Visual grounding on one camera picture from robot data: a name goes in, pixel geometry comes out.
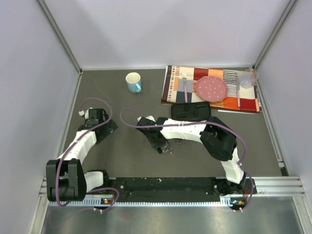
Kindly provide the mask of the black zip tool case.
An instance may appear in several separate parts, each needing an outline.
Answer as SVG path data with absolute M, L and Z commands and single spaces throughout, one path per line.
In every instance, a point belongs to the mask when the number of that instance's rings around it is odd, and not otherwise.
M 171 106 L 171 119 L 178 121 L 204 121 L 211 116 L 209 102 L 180 103 Z

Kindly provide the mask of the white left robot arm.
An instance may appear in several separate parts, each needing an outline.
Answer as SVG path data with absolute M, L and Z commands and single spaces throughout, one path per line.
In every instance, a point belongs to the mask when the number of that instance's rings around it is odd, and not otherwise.
M 74 140 L 57 159 L 46 164 L 47 198 L 50 202 L 82 201 L 93 189 L 109 191 L 111 182 L 104 170 L 84 173 L 82 163 L 90 149 L 100 144 L 117 129 L 116 123 L 104 109 L 81 111 L 85 122 L 78 128 Z

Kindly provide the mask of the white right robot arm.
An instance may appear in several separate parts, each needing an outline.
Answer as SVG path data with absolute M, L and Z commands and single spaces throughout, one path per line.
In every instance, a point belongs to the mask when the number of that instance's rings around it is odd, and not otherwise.
M 169 140 L 190 140 L 201 143 L 209 155 L 221 162 L 228 188 L 239 193 L 245 188 L 246 173 L 240 168 L 237 137 L 216 117 L 205 121 L 178 121 L 167 117 L 155 120 L 152 116 L 138 117 L 137 129 L 148 139 L 151 147 L 163 153 L 169 150 Z

